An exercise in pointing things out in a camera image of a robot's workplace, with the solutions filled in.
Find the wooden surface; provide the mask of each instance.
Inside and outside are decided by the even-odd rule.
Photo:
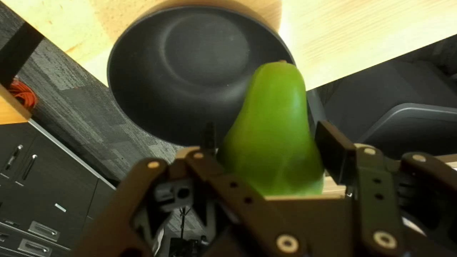
[[[165,0],[1,0],[105,85],[115,39]],[[455,0],[218,0],[280,33],[307,89],[457,33]]]
[[[27,123],[30,113],[0,85],[0,126]]]

